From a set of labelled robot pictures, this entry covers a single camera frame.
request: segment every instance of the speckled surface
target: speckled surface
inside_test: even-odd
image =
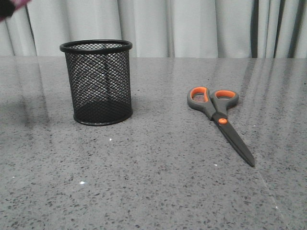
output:
[[[72,118],[64,57],[0,57],[0,229],[307,228],[306,59],[133,58],[133,115]],[[188,107],[231,89],[248,166]]]

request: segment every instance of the scissor handle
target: scissor handle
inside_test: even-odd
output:
[[[216,111],[227,117],[227,109],[238,103],[239,95],[231,90],[217,90],[211,94],[211,100]]]
[[[197,94],[203,95],[202,100],[195,100],[195,96]],[[195,87],[188,92],[188,105],[192,109],[199,110],[207,115],[207,117],[211,120],[213,114],[216,112],[210,97],[209,97],[209,89],[206,87]]]

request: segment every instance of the pen holder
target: pen holder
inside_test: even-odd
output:
[[[73,118],[84,125],[106,126],[132,115],[129,50],[123,40],[64,43]]]

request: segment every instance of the blurry object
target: blurry object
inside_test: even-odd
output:
[[[30,0],[0,0],[0,22],[6,17],[11,17],[19,8]]]

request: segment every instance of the scissors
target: scissors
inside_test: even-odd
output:
[[[206,87],[195,87],[188,93],[188,105],[199,110],[213,120],[228,142],[237,153],[252,167],[255,159],[239,134],[235,131],[227,118],[227,109],[236,106],[239,95],[231,90],[217,90],[211,94]]]

